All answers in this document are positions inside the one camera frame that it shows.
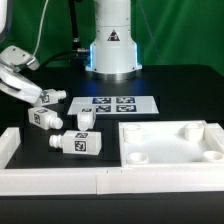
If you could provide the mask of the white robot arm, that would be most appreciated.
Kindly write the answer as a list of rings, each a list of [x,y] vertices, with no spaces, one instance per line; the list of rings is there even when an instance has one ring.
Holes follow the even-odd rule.
[[[23,67],[36,70],[42,25],[47,9],[46,0],[33,53],[9,46],[0,53],[0,90],[34,104],[46,92],[20,74]],[[131,37],[131,0],[94,0],[96,37],[88,53],[90,62],[85,70],[104,80],[125,80],[142,69],[138,63],[137,44]]]

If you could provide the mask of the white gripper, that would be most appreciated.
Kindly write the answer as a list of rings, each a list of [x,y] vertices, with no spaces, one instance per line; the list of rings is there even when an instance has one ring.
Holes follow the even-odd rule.
[[[42,89],[36,84],[3,65],[0,65],[0,90],[31,104],[42,94]]]

